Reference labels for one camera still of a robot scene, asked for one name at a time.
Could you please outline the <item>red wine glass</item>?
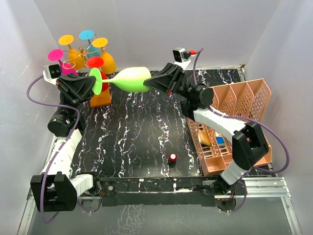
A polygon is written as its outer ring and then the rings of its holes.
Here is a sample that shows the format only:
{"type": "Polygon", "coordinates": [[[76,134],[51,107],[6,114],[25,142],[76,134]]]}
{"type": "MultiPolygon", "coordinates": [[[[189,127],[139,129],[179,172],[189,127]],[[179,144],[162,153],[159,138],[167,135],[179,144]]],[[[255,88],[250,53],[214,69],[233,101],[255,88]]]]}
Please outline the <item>red wine glass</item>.
{"type": "Polygon", "coordinates": [[[108,83],[104,81],[107,79],[106,75],[101,71],[101,67],[104,64],[104,60],[101,57],[94,56],[87,60],[87,66],[91,69],[89,76],[95,77],[95,83],[92,87],[92,91],[95,95],[100,95],[108,87],[108,83]]]}

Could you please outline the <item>green wine glass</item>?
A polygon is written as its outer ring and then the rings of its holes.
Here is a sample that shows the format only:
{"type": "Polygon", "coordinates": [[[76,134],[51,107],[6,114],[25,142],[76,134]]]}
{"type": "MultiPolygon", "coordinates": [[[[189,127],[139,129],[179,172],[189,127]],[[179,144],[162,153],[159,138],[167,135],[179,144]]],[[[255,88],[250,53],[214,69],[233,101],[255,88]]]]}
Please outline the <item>green wine glass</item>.
{"type": "Polygon", "coordinates": [[[101,72],[98,68],[93,68],[89,76],[94,79],[92,91],[99,95],[102,91],[102,84],[112,83],[119,89],[130,93],[142,93],[149,91],[149,87],[144,82],[152,78],[146,67],[131,67],[121,70],[114,78],[102,80],[101,72]]]}

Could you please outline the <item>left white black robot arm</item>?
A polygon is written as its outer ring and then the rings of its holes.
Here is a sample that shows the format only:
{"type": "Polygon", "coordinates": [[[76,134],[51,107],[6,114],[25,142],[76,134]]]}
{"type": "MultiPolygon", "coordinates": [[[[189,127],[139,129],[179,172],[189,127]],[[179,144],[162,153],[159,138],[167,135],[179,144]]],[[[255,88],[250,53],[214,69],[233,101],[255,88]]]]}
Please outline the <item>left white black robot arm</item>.
{"type": "Polygon", "coordinates": [[[39,175],[31,178],[30,186],[39,212],[72,211],[83,193],[96,195],[101,183],[94,173],[70,177],[72,160],[85,130],[78,106],[101,91],[101,74],[93,69],[89,76],[61,75],[52,80],[60,91],[60,102],[48,122],[48,129],[57,138],[52,154],[39,175]]]}

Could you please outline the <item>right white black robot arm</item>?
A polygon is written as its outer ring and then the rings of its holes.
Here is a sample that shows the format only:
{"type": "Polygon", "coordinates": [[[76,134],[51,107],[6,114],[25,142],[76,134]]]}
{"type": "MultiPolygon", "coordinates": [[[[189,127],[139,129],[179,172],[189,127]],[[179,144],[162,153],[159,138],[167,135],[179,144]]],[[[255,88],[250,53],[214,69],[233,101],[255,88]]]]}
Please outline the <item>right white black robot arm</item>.
{"type": "Polygon", "coordinates": [[[180,106],[185,117],[212,128],[231,142],[232,161],[205,189],[230,194],[236,187],[235,183],[269,152],[259,122],[247,123],[242,117],[230,117],[212,108],[214,90],[203,83],[189,82],[182,67],[168,63],[143,83],[166,95],[184,97],[180,106]]]}

